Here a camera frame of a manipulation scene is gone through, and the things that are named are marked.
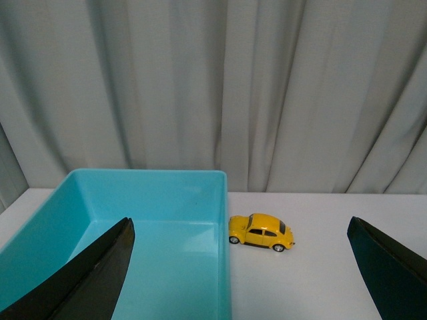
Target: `table surface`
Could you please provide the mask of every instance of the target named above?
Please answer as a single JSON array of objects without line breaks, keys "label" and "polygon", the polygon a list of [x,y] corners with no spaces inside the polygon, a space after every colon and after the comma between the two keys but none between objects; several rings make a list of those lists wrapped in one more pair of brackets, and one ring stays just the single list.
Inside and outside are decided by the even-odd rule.
[{"label": "table surface", "polygon": [[[29,189],[0,215],[0,247],[52,189]],[[229,214],[263,212],[292,228],[283,253],[230,245],[234,320],[381,320],[346,232],[361,217],[427,257],[427,195],[228,193]]]}]

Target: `yellow toy car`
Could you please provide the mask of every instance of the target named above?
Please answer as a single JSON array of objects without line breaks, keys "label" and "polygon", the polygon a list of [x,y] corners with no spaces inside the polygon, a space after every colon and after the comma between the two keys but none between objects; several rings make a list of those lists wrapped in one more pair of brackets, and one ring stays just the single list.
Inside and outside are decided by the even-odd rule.
[{"label": "yellow toy car", "polygon": [[265,213],[231,217],[228,229],[228,239],[234,245],[243,243],[282,252],[295,244],[291,229],[283,221]]}]

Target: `fabric backdrop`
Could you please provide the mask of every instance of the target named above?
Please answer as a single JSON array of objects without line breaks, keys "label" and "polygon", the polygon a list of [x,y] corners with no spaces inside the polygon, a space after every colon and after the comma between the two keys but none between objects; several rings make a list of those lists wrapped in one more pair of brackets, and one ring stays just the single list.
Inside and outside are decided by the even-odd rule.
[{"label": "fabric backdrop", "polygon": [[[426,42],[427,1],[3,0],[0,124],[30,187],[106,167],[427,193]],[[12,162],[0,195],[26,188]]]}]

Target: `car wheel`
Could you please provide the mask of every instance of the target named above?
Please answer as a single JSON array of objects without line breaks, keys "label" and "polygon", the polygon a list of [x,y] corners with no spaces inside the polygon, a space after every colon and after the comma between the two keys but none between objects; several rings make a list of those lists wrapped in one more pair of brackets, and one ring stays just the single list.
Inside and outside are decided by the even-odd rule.
[{"label": "car wheel", "polygon": [[285,249],[283,245],[274,245],[273,250],[277,252],[282,252]]},{"label": "car wheel", "polygon": [[234,245],[237,245],[240,242],[237,237],[230,237],[230,238],[228,238],[228,241],[230,243],[233,243]]}]

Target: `plastic bin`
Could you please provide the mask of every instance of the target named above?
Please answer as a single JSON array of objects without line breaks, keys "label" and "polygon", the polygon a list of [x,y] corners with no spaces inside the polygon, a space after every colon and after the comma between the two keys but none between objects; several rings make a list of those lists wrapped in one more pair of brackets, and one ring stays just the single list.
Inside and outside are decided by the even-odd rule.
[{"label": "plastic bin", "polygon": [[136,237],[113,319],[231,319],[221,171],[71,172],[0,252],[0,310],[123,217]]}]

